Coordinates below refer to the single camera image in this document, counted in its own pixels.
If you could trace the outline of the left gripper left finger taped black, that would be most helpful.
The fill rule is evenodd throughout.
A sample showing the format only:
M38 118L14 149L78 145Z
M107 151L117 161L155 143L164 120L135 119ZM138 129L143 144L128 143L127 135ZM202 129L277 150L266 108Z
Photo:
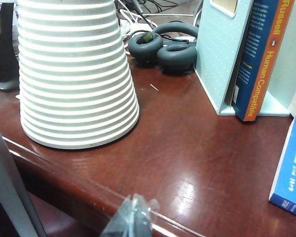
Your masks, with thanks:
M110 219L101 237L134 237L135 200L128 196Z

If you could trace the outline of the left gripper right finger taped black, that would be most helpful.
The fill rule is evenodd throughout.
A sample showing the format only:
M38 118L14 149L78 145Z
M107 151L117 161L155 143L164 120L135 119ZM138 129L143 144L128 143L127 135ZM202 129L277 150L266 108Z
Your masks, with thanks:
M151 237L152 225L156 219L153 212L159 209L160 205L156 199L147 201L144 196L134 194L131 201L128 236Z

